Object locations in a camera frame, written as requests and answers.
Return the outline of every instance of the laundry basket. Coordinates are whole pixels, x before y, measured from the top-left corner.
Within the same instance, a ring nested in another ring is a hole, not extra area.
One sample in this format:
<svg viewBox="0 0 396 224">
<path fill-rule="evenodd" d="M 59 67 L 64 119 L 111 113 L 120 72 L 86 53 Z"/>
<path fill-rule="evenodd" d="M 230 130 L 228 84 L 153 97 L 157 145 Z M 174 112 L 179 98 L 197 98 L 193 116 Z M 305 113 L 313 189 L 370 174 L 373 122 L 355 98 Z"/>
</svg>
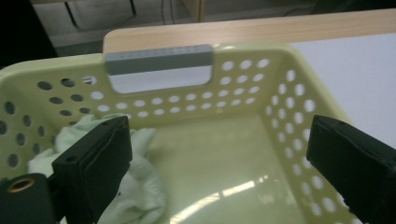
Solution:
<svg viewBox="0 0 396 224">
<path fill-rule="evenodd" d="M 1 181 L 25 174 L 62 127 L 120 112 L 131 128 L 157 129 L 159 223 L 360 223 L 305 158 L 315 114 L 348 120 L 303 56 L 282 43 L 211 48 L 206 83 L 133 93 L 113 89 L 103 54 L 3 69 Z"/>
</svg>

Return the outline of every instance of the floor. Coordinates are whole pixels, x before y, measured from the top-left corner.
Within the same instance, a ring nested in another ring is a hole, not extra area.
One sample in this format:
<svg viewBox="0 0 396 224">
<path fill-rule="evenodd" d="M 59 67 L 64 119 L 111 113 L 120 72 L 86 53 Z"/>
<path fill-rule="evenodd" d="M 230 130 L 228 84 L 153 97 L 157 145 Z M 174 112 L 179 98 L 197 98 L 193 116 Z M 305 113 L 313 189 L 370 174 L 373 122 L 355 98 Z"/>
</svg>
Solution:
<svg viewBox="0 0 396 224">
<path fill-rule="evenodd" d="M 313 0 L 206 0 L 205 21 L 231 21 L 309 14 Z M 34 5 L 59 56 L 102 52 L 103 39 L 120 28 L 193 23 L 181 0 L 87 0 L 69 2 L 75 27 L 64 3 Z"/>
</svg>

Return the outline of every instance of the white cloth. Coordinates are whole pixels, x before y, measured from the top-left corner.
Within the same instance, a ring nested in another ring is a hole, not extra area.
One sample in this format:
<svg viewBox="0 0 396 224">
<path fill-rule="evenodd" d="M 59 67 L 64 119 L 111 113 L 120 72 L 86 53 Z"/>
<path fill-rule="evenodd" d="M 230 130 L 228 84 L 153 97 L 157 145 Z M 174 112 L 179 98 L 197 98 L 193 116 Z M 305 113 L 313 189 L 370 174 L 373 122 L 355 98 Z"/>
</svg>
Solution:
<svg viewBox="0 0 396 224">
<path fill-rule="evenodd" d="M 52 162 L 70 148 L 82 136 L 106 119 L 122 114 L 113 114 L 97 119 L 84 116 L 72 127 L 64 127 L 56 137 L 55 148 L 49 148 L 28 162 L 28 173 L 50 176 Z M 165 209 L 163 182 L 148 161 L 148 146 L 154 139 L 155 129 L 131 130 L 133 160 L 120 183 L 118 195 L 99 219 L 99 224 L 150 224 L 157 221 Z"/>
</svg>

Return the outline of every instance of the circular hole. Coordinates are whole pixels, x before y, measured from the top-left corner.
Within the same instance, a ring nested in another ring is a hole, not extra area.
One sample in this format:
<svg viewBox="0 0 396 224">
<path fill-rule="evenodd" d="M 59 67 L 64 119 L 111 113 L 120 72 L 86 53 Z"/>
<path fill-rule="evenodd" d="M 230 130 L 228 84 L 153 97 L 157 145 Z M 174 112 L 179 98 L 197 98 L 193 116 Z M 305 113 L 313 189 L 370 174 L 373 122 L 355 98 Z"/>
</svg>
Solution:
<svg viewBox="0 0 396 224">
<path fill-rule="evenodd" d="M 29 189 L 34 183 L 35 180 L 33 178 L 24 178 L 12 183 L 12 185 L 7 190 L 10 193 L 17 193 L 25 189 Z"/>
<path fill-rule="evenodd" d="M 300 139 L 294 139 L 293 146 L 298 151 L 301 151 L 303 149 L 303 143 Z"/>
<path fill-rule="evenodd" d="M 272 107 L 270 105 L 268 105 L 267 107 L 265 107 L 265 113 L 270 116 L 272 115 Z"/>
<path fill-rule="evenodd" d="M 312 176 L 312 185 L 316 189 L 323 189 L 323 187 L 324 187 L 323 180 L 320 177 L 318 177 L 317 175 Z"/>
<path fill-rule="evenodd" d="M 302 96 L 305 93 L 305 86 L 303 84 L 297 84 L 295 87 L 295 93 L 297 96 Z"/>
<path fill-rule="evenodd" d="M 49 101 L 55 105 L 61 105 L 64 103 L 64 100 L 56 96 L 49 98 Z"/>
<path fill-rule="evenodd" d="M 207 91 L 207 92 L 205 92 L 204 94 L 202 94 L 202 97 L 203 97 L 204 99 L 208 99 L 208 98 L 210 98 L 210 97 L 212 97 L 212 96 L 213 96 L 213 93 L 210 92 L 210 91 Z"/>
<path fill-rule="evenodd" d="M 66 87 L 74 87 L 75 83 L 72 79 L 70 78 L 63 78 L 61 80 L 62 85 L 66 86 Z"/>
<path fill-rule="evenodd" d="M 285 94 L 287 90 L 288 88 L 286 87 L 285 83 L 280 84 L 279 87 L 277 88 L 279 94 Z"/>
<path fill-rule="evenodd" d="M 128 105 L 125 104 L 125 103 L 118 103 L 118 104 L 116 104 L 116 108 L 117 108 L 117 109 L 126 109 L 127 107 L 128 107 Z"/>
<path fill-rule="evenodd" d="M 217 107 L 224 107 L 225 105 L 227 105 L 227 103 L 225 103 L 224 101 L 217 103 Z"/>
<path fill-rule="evenodd" d="M 73 161 L 76 161 L 77 160 L 77 156 L 70 156 L 70 157 L 67 157 L 66 158 L 66 162 L 73 162 Z"/>
<path fill-rule="evenodd" d="M 59 113 L 63 116 L 67 116 L 67 117 L 72 116 L 72 112 L 70 112 L 68 110 L 61 110 Z"/>
<path fill-rule="evenodd" d="M 279 126 L 277 119 L 272 119 L 271 124 L 272 124 L 273 128 L 277 128 Z"/>
<path fill-rule="evenodd" d="M 222 69 L 224 71 L 230 71 L 231 69 L 233 69 L 233 62 L 226 62 L 222 65 Z"/>
<path fill-rule="evenodd" d="M 44 137 L 44 135 L 46 135 L 46 129 L 43 126 L 38 127 L 37 132 L 38 135 L 40 135 L 41 137 Z"/>
<path fill-rule="evenodd" d="M 304 108 L 306 112 L 312 112 L 315 110 L 316 104 L 313 100 L 306 100 L 304 102 Z"/>
<path fill-rule="evenodd" d="M 44 91 L 52 90 L 51 84 L 49 84 L 49 83 L 46 82 L 46 81 L 40 81 L 40 82 L 38 82 L 38 83 L 37 83 L 37 87 L 40 88 L 41 90 L 44 90 Z"/>
<path fill-rule="evenodd" d="M 292 97 L 288 97 L 286 99 L 286 107 L 291 109 L 294 107 L 294 105 L 295 105 L 294 99 Z"/>
<path fill-rule="evenodd" d="M 305 129 L 303 132 L 303 136 L 304 136 L 304 140 L 305 141 L 309 141 L 309 135 L 311 134 L 311 130 L 310 129 Z"/>
<path fill-rule="evenodd" d="M 253 77 L 253 81 L 261 81 L 264 78 L 264 74 L 257 74 Z"/>
<path fill-rule="evenodd" d="M 233 92 L 233 94 L 234 95 L 240 95 L 240 94 L 242 94 L 242 93 L 244 93 L 244 89 L 242 89 L 242 88 L 239 88 L 239 89 L 236 89 L 234 92 Z"/>
<path fill-rule="evenodd" d="M 258 66 L 259 68 L 264 68 L 264 67 L 266 67 L 266 66 L 268 65 L 269 62 L 270 62 L 270 61 L 269 61 L 268 59 L 262 59 L 262 60 L 260 60 L 260 61 L 257 63 L 257 66 Z"/>
<path fill-rule="evenodd" d="M 169 97 L 169 102 L 170 103 L 176 103 L 176 102 L 178 102 L 180 100 L 180 97 L 178 97 L 178 96 L 171 96 L 171 97 Z"/>
<path fill-rule="evenodd" d="M 79 109 L 79 112 L 81 112 L 83 114 L 89 114 L 91 112 L 91 110 L 87 107 L 82 107 Z"/>
<path fill-rule="evenodd" d="M 279 133 L 279 134 L 277 135 L 277 140 L 278 140 L 279 142 L 281 142 L 281 143 L 284 143 L 285 140 L 286 140 L 285 134 L 284 134 L 284 133 Z"/>
<path fill-rule="evenodd" d="M 140 111 L 139 113 L 137 113 L 137 116 L 138 116 L 139 118 L 145 118 L 145 117 L 147 117 L 148 115 L 149 115 L 149 113 L 146 112 L 146 111 Z"/>
<path fill-rule="evenodd" d="M 160 105 L 160 104 L 163 103 L 163 99 L 161 99 L 161 98 L 154 98 L 154 99 L 151 100 L 151 103 L 154 104 L 154 105 Z"/>
<path fill-rule="evenodd" d="M 196 108 L 195 105 L 188 105 L 188 106 L 186 107 L 186 110 L 187 110 L 187 111 L 192 111 L 192 110 L 195 110 L 195 108 Z"/>
<path fill-rule="evenodd" d="M 311 186 L 308 183 L 303 182 L 301 183 L 301 189 L 305 195 L 311 195 Z"/>
<path fill-rule="evenodd" d="M 197 96 L 195 94 L 191 93 L 186 96 L 186 100 L 191 101 L 194 100 L 196 97 Z"/>
<path fill-rule="evenodd" d="M 154 111 L 155 115 L 162 115 L 163 113 L 165 113 L 165 111 L 162 110 L 162 109 L 157 109 L 157 110 Z"/>
<path fill-rule="evenodd" d="M 11 154 L 8 156 L 7 163 L 11 168 L 15 168 L 18 165 L 19 158 L 16 154 Z"/>
<path fill-rule="evenodd" d="M 76 102 L 81 102 L 84 100 L 84 98 L 82 97 L 82 95 L 78 95 L 78 94 L 73 94 L 70 96 L 70 98 Z"/>
<path fill-rule="evenodd" d="M 96 77 L 92 77 L 92 76 L 85 76 L 82 78 L 82 82 L 87 84 L 87 85 L 94 85 L 97 82 Z"/>
<path fill-rule="evenodd" d="M 252 87 L 252 88 L 250 88 L 250 90 L 248 90 L 248 92 L 250 92 L 250 93 L 256 93 L 256 92 L 258 92 L 260 90 L 260 87 Z"/>
<path fill-rule="evenodd" d="M 230 77 L 224 77 L 220 80 L 221 85 L 228 85 L 231 83 L 231 78 Z"/>
<path fill-rule="evenodd" d="M 279 104 L 279 98 L 277 96 L 273 96 L 271 98 L 271 102 L 273 103 L 273 105 L 277 105 Z"/>
<path fill-rule="evenodd" d="M 286 124 L 286 133 L 294 133 L 294 126 L 292 123 Z"/>
<path fill-rule="evenodd" d="M 210 108 L 212 105 L 211 104 L 203 104 L 202 106 L 201 106 L 201 108 L 202 109 L 208 109 L 208 108 Z"/>
<path fill-rule="evenodd" d="M 248 98 L 248 99 L 246 99 L 245 103 L 247 103 L 248 105 L 251 105 L 251 104 L 253 104 L 255 101 L 256 101 L 255 98 Z"/>
<path fill-rule="evenodd" d="M 323 207 L 328 211 L 328 212 L 335 212 L 337 210 L 335 203 L 332 201 L 330 198 L 323 198 L 322 199 Z"/>
<path fill-rule="evenodd" d="M 297 112 L 294 114 L 294 121 L 298 124 L 301 124 L 304 122 L 304 115 L 301 112 Z"/>
<path fill-rule="evenodd" d="M 303 157 L 303 158 L 302 158 L 302 162 L 303 162 L 303 166 L 304 166 L 306 169 L 312 168 L 311 162 L 309 162 L 309 160 L 307 160 L 306 157 Z"/>
<path fill-rule="evenodd" d="M 294 70 L 289 70 L 286 73 L 286 80 L 287 81 L 294 81 L 296 79 L 296 72 Z"/>
<path fill-rule="evenodd" d="M 138 100 L 138 101 L 135 101 L 134 102 L 134 105 L 135 106 L 138 106 L 138 107 L 142 107 L 142 106 L 144 106 L 146 104 L 146 102 L 145 101 L 142 101 L 142 100 Z"/>
<path fill-rule="evenodd" d="M 317 203 L 311 203 L 311 210 L 312 213 L 317 217 L 320 217 L 322 215 L 321 208 Z"/>
<path fill-rule="evenodd" d="M 23 133 L 18 133 L 16 140 L 17 140 L 17 144 L 18 145 L 23 146 L 25 144 L 25 136 L 24 136 L 24 134 Z"/>
<path fill-rule="evenodd" d="M 279 116 L 280 119 L 284 119 L 286 117 L 286 110 L 283 108 L 280 108 L 277 111 L 277 115 Z"/>
<path fill-rule="evenodd" d="M 237 83 L 244 83 L 248 80 L 248 76 L 240 76 L 238 77 L 238 79 L 236 80 Z"/>
<path fill-rule="evenodd" d="M 291 148 L 287 147 L 285 149 L 285 154 L 287 158 L 291 159 L 293 157 L 294 152 Z"/>
<path fill-rule="evenodd" d="M 39 145 L 38 143 L 35 143 L 35 144 L 33 145 L 33 153 L 35 153 L 36 155 L 37 155 L 38 153 L 40 153 L 40 145 Z"/>
<path fill-rule="evenodd" d="M 98 106 L 98 110 L 101 111 L 101 112 L 107 112 L 107 111 L 110 110 L 110 106 L 108 106 L 108 105 L 99 105 Z"/>
<path fill-rule="evenodd" d="M 228 95 L 228 91 L 226 91 L 226 90 L 219 92 L 219 97 L 223 97 L 223 96 L 226 96 L 226 95 Z"/>
<path fill-rule="evenodd" d="M 241 104 L 241 100 L 233 100 L 231 102 L 231 105 L 239 105 L 239 104 Z"/>
<path fill-rule="evenodd" d="M 26 127 L 30 127 L 30 126 L 32 125 L 32 120 L 30 119 L 30 116 L 29 116 L 29 115 L 23 116 L 22 120 L 23 120 L 23 124 L 24 124 Z"/>
<path fill-rule="evenodd" d="M 7 132 L 7 124 L 0 120 L 0 134 L 5 134 Z"/>
<path fill-rule="evenodd" d="M 176 106 L 176 107 L 172 107 L 172 108 L 171 108 L 171 113 L 174 113 L 174 114 L 175 114 L 175 113 L 178 113 L 179 111 L 180 111 L 180 107 L 177 107 L 177 106 Z"/>
<path fill-rule="evenodd" d="M 299 164 L 293 164 L 293 172 L 295 175 L 301 175 L 303 173 L 303 170 L 301 169 L 301 166 Z"/>
<path fill-rule="evenodd" d="M 251 60 L 245 60 L 241 62 L 241 64 L 239 65 L 241 69 L 248 69 L 250 66 L 251 66 Z"/>
<path fill-rule="evenodd" d="M 91 97 L 94 100 L 102 100 L 105 95 L 101 91 L 94 91 L 91 93 Z"/>
<path fill-rule="evenodd" d="M 15 114 L 15 105 L 11 102 L 6 102 L 4 108 L 8 114 Z"/>
</svg>

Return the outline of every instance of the basket handle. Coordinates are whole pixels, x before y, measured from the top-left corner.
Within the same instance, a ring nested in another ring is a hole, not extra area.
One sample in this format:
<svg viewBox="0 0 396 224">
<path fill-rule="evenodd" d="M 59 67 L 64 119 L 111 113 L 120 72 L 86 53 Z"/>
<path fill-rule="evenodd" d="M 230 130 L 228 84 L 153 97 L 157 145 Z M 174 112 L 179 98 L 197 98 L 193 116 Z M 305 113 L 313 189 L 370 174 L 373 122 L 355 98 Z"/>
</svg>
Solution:
<svg viewBox="0 0 396 224">
<path fill-rule="evenodd" d="M 108 53 L 115 91 L 129 93 L 206 84 L 212 78 L 213 48 L 198 45 Z"/>
</svg>

